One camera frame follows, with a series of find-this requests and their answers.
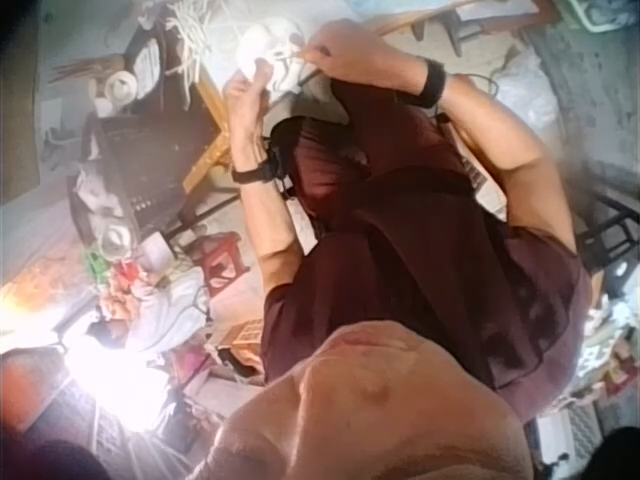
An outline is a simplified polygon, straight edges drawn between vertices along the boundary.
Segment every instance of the bright light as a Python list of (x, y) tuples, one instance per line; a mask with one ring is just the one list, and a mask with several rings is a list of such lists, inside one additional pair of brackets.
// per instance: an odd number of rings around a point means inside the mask
[(167, 373), (147, 368), (140, 355), (106, 349), (86, 336), (74, 343), (65, 363), (80, 386), (126, 429), (142, 432), (155, 426), (167, 396)]

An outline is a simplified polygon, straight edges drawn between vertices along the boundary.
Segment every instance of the chair leg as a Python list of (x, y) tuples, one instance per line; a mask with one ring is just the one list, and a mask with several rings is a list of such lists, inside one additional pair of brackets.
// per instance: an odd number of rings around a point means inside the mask
[(422, 20), (420, 22), (411, 24), (411, 33), (413, 33), (413, 38), (416, 39), (416, 42), (421, 42), (422, 40), (424, 40), (424, 29), (426, 23), (426, 20)]

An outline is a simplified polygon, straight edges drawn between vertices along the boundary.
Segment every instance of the wrist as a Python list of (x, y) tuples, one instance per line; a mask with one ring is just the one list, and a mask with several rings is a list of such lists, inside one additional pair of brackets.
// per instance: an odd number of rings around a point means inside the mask
[(393, 89), (410, 95), (419, 95), (427, 83), (429, 67), (423, 58), (400, 52), (395, 65), (396, 73)]
[(236, 172), (255, 170), (267, 159), (262, 140), (236, 140), (231, 142), (231, 161)]

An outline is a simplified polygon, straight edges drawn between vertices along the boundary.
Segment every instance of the white cloth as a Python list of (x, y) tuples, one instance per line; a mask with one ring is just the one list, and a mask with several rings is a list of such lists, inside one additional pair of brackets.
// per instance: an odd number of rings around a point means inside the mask
[(166, 289), (136, 283), (131, 292), (140, 301), (125, 348), (161, 353), (181, 345), (204, 327), (209, 296), (200, 267), (187, 270)]

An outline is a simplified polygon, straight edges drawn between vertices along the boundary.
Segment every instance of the green object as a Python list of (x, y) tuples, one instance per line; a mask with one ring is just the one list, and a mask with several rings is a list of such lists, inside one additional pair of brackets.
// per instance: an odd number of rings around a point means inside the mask
[(106, 285), (109, 280), (109, 269), (111, 268), (109, 262), (100, 255), (100, 252), (95, 247), (91, 247), (85, 252), (85, 261), (94, 282), (97, 285)]

